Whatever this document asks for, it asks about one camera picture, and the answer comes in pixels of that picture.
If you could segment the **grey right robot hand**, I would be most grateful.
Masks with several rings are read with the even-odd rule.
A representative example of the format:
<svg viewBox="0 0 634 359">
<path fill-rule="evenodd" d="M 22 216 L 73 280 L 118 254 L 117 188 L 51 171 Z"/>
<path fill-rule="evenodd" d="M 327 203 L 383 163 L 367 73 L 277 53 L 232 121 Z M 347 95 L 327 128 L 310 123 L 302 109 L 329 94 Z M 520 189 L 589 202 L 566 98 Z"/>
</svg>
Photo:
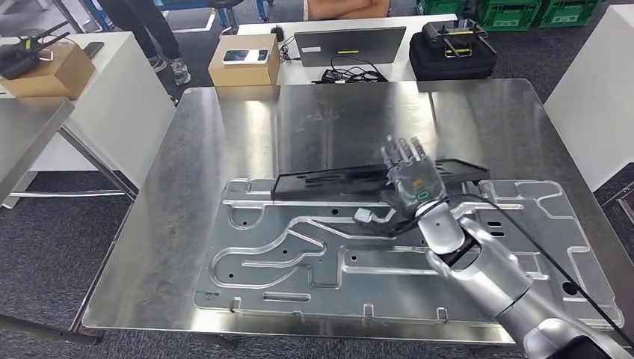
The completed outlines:
<svg viewBox="0 0 634 359">
<path fill-rule="evenodd" d="M 401 216 L 412 218 L 419 207 L 446 196 L 435 160 L 417 137 L 387 135 L 381 155 L 387 167 L 387 183 L 394 188 L 386 200 Z"/>
</svg>

